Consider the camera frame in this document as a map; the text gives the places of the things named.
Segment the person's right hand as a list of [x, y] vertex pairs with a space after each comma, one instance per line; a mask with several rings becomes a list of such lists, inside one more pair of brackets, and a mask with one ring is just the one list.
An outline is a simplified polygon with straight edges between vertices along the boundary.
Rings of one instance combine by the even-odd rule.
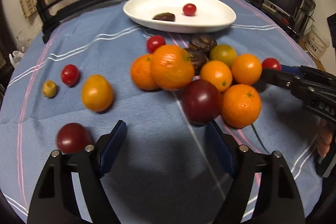
[[324, 158], [330, 150], [330, 145], [333, 140], [333, 132], [324, 119], [321, 119], [317, 127], [317, 151], [320, 157]]

